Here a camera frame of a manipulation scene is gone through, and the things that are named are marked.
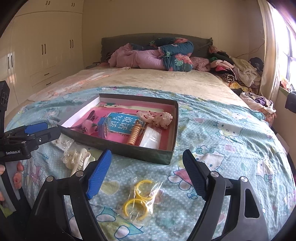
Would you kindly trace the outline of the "person's left hand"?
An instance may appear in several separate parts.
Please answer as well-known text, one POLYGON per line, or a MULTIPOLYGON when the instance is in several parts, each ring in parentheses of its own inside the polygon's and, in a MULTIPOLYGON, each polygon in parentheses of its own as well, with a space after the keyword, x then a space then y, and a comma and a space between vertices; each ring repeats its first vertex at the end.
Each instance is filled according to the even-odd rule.
MULTIPOLYGON (((6 170, 4 165, 0 165, 0 171, 1 175, 4 173, 6 170)), ((21 161, 18 161, 17 166, 16 166, 16 173, 14 174, 12 181, 14 184, 14 187, 16 190, 19 190, 22 187, 22 172, 24 170, 24 167, 21 163, 21 161)), ((5 201, 5 198, 2 193, 0 193, 0 201, 3 202, 5 201)))

